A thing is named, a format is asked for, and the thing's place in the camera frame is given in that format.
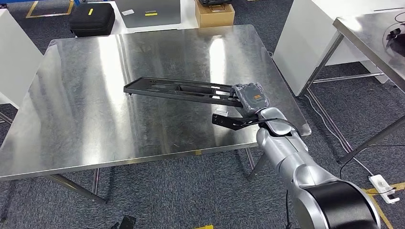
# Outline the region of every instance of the black case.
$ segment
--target black case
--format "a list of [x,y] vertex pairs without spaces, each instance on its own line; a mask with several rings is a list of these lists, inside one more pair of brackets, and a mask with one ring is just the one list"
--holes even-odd
[[69,19],[70,30],[77,37],[110,35],[115,21],[109,3],[80,4]]
[[232,0],[199,0],[203,6],[221,5],[224,3],[231,3]]

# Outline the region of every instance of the white power strip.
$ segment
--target white power strip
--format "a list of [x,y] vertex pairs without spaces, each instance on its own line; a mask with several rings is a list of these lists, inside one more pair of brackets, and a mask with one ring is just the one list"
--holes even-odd
[[384,199],[384,201],[387,204],[393,204],[397,201],[399,201],[399,198],[389,198],[389,195],[392,195],[395,193],[395,189],[385,181],[383,176],[381,175],[375,175],[372,177],[368,177],[370,182],[373,184],[374,188],[377,190],[378,193],[381,193],[380,196]]

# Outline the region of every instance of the gray carpet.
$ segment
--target gray carpet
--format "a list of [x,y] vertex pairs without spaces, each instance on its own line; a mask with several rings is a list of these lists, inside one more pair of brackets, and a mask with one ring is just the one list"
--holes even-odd
[[[292,0],[234,0],[235,23],[253,24],[267,49],[274,51],[291,3]],[[51,39],[73,36],[67,28],[68,16],[24,19],[29,4],[9,7],[42,52]],[[328,67],[321,77],[364,72],[362,65],[352,63]],[[379,84],[373,78],[319,84],[313,86],[313,91],[352,146],[405,114],[405,96],[392,83]],[[335,161],[344,155],[343,149],[308,101],[297,99],[297,103],[312,129],[312,135],[305,139],[310,154],[338,176],[340,165]],[[10,105],[0,105],[0,111],[11,117],[16,112]],[[0,124],[0,143],[8,128],[8,124]],[[404,138],[401,129],[381,144],[404,144]],[[252,152],[256,159],[261,153],[257,148]],[[403,147],[375,147],[357,158],[389,183],[404,182]],[[136,217],[138,229],[191,229],[208,224],[218,229],[285,228],[285,188],[279,177],[266,165],[256,180],[249,182],[248,171],[243,150],[103,168],[99,194],[108,200],[107,205],[93,203],[43,177],[0,182],[0,214],[7,216],[0,229],[107,229],[121,221],[123,215]],[[91,188],[92,171],[64,175]],[[372,188],[367,176],[355,162],[343,170],[344,179],[362,188]],[[396,195],[405,198],[402,191]],[[405,228],[404,201],[387,205],[380,197],[376,199],[394,228]]]

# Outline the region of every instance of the yellow floor tape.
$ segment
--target yellow floor tape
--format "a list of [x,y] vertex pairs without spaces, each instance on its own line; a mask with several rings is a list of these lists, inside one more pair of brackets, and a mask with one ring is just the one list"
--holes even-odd
[[207,225],[207,226],[204,226],[202,228],[196,228],[196,229],[214,229],[214,226],[213,225]]
[[[392,187],[395,187],[396,190],[404,190],[405,189],[405,182],[404,183],[399,183],[399,184],[394,184],[391,185]],[[371,192],[371,193],[376,193],[378,192],[375,188],[371,188],[368,190],[363,189],[365,192]],[[378,211],[378,214],[380,215],[381,219],[384,221],[384,223],[387,225],[388,229],[394,229],[392,224],[390,223],[390,221],[388,220],[387,216],[385,216],[385,214],[383,213],[383,211],[381,210],[381,207],[378,205],[377,201],[375,201],[374,196],[378,195],[378,194],[369,194],[367,193],[370,198],[371,201],[373,202],[375,208]]]
[[62,16],[62,15],[69,15],[72,12],[72,8],[73,8],[73,2],[71,1],[69,4],[69,8],[67,9],[66,13],[54,13],[54,14],[45,14],[45,15],[31,15],[32,12],[35,9],[35,6],[38,4],[38,1],[35,1],[30,10],[27,13],[27,16],[25,16],[25,18],[41,18],[41,17],[53,17],[53,16]]

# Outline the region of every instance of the black plastic tray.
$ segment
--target black plastic tray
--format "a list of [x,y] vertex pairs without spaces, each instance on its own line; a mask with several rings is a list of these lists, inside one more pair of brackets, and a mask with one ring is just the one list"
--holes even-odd
[[230,95],[232,86],[187,80],[141,77],[124,86],[124,92],[162,98],[242,107],[238,97]]

